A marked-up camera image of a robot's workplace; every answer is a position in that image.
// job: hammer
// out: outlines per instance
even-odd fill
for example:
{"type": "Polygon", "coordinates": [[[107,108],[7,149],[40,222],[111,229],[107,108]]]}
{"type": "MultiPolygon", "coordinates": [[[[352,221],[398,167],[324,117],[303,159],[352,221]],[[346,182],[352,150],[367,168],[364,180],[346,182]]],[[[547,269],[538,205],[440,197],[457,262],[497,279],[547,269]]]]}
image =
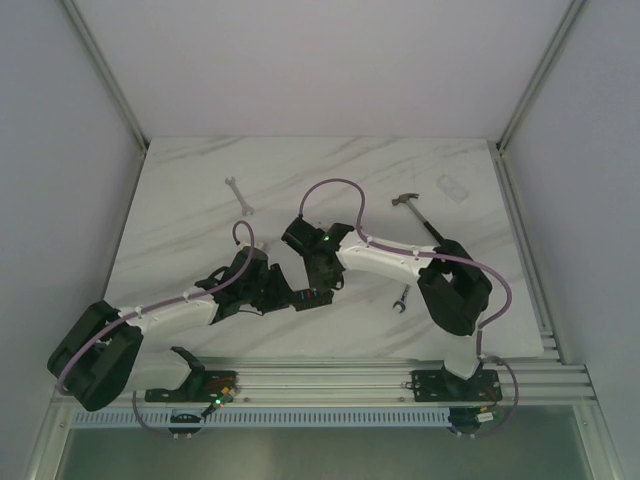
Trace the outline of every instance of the hammer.
{"type": "Polygon", "coordinates": [[[418,209],[411,202],[412,198],[418,198],[419,195],[417,193],[403,193],[398,198],[394,198],[391,200],[391,205],[394,207],[400,203],[404,203],[409,209],[413,212],[413,214],[418,217],[418,220],[422,222],[427,231],[431,234],[431,236],[438,242],[440,245],[444,242],[444,237],[440,235],[433,225],[429,223],[429,221],[422,216],[422,214],[418,211],[418,209]]]}

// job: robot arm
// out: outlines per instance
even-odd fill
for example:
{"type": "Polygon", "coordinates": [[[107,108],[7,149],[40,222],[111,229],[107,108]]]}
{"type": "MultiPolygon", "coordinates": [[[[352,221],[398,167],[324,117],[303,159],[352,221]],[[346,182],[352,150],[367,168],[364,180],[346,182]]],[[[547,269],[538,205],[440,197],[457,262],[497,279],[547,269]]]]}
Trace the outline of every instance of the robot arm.
{"type": "Polygon", "coordinates": [[[414,251],[416,257],[411,258],[368,247],[350,225],[336,223],[325,232],[301,217],[291,223],[282,239],[302,256],[309,289],[292,291],[280,266],[269,266],[267,255],[254,249],[247,269],[235,282],[212,295],[189,298],[189,293],[202,294],[236,275],[247,261],[249,248],[245,247],[230,266],[196,282],[185,292],[184,302],[150,313],[142,313],[141,308],[117,310],[105,301],[91,305],[51,355],[49,371],[59,377],[90,338],[110,322],[138,312],[80,357],[65,379],[66,389],[89,411],[136,390],[178,391],[189,400],[202,384],[204,368],[183,348],[167,350],[167,338],[222,321],[243,305],[263,314],[289,306],[300,311],[328,305],[333,290],[344,285],[343,272],[362,270],[417,284],[434,322],[449,334],[445,369],[465,380],[474,374],[478,366],[476,322],[488,305],[491,283],[477,268],[417,256],[418,252],[433,251],[470,258],[460,244],[451,240],[437,247],[395,244],[414,251]]]}

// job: tabletop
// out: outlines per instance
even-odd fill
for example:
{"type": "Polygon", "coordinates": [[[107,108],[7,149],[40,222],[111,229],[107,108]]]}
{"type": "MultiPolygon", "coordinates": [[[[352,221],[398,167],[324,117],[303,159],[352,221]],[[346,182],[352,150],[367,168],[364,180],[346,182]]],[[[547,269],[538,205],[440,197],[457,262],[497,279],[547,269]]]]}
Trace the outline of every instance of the tabletop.
{"type": "MultiPolygon", "coordinates": [[[[333,177],[357,182],[367,195],[363,228],[409,245],[433,239],[405,206],[391,199],[418,193],[414,204],[443,234],[512,286],[511,309],[485,330],[487,353],[535,357],[543,352],[509,218],[488,144],[482,139],[344,137],[159,137],[151,142],[106,293],[114,307],[145,305],[180,294],[229,265],[237,248],[231,226],[253,227],[270,262],[280,263],[292,289],[308,286],[301,258],[280,240],[309,187],[333,177]],[[254,208],[243,217],[225,178],[254,208]]],[[[314,191],[305,220],[354,224],[360,197],[352,187],[314,191]]],[[[248,239],[242,227],[241,239],[248,239]]],[[[493,281],[487,314],[504,290],[493,281]]],[[[201,356],[444,358],[443,336],[420,292],[407,310],[393,303],[404,286],[365,272],[346,272],[330,306],[263,317],[239,313],[167,339],[201,356]]]]}

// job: white marble surface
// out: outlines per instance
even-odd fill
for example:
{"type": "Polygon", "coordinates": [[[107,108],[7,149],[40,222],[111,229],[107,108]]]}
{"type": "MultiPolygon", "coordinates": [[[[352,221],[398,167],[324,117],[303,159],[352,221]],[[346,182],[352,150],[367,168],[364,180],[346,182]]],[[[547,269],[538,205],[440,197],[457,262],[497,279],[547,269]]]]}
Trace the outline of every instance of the white marble surface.
{"type": "MultiPolygon", "coordinates": [[[[304,267],[279,239],[310,186],[329,177],[355,180],[367,194],[366,231],[408,244],[432,244],[407,208],[391,206],[401,193],[419,193],[416,206],[445,237],[461,242],[513,286],[513,306],[487,327],[484,350],[505,357],[542,353],[493,163],[481,139],[156,138],[107,291],[112,305],[173,296],[229,264],[236,252],[231,226],[242,215],[224,183],[228,176],[236,178],[255,208],[246,219],[293,289],[307,286],[304,267]]],[[[353,224],[358,202],[357,192],[346,185],[321,187],[310,197],[305,219],[353,224]]],[[[211,356],[443,358],[443,333],[417,288],[399,315],[391,306],[401,284],[359,272],[348,272],[345,283],[331,306],[264,317],[238,314],[167,343],[211,356]]],[[[494,286],[488,312],[504,301],[504,291],[494,286]]]]}

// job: table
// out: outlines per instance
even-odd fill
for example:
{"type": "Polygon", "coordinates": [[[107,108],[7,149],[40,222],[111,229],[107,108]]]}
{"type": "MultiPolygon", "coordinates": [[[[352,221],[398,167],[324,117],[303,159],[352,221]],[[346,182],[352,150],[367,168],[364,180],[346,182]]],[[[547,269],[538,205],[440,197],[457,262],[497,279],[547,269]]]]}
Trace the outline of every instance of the table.
{"type": "MultiPolygon", "coordinates": [[[[293,289],[307,287],[300,257],[279,239],[316,182],[344,177],[367,194],[363,227],[407,244],[433,244],[404,206],[401,193],[420,194],[415,205],[440,232],[471,256],[501,272],[514,291],[513,306],[487,327],[484,351],[503,357],[543,352],[538,323],[487,142],[440,138],[155,138],[145,160],[106,292],[115,307],[175,296],[236,253],[231,226],[247,219],[271,262],[281,264],[293,289]],[[242,217],[225,177],[255,209],[242,217]]],[[[346,185],[316,190],[307,221],[353,224],[358,193],[346,185]]],[[[417,288],[407,310],[392,311],[403,285],[348,272],[331,306],[292,308],[264,317],[243,313],[219,324],[167,339],[199,356],[395,357],[439,360],[444,333],[431,321],[417,288]]],[[[488,313],[504,301],[494,282],[488,313]]]]}

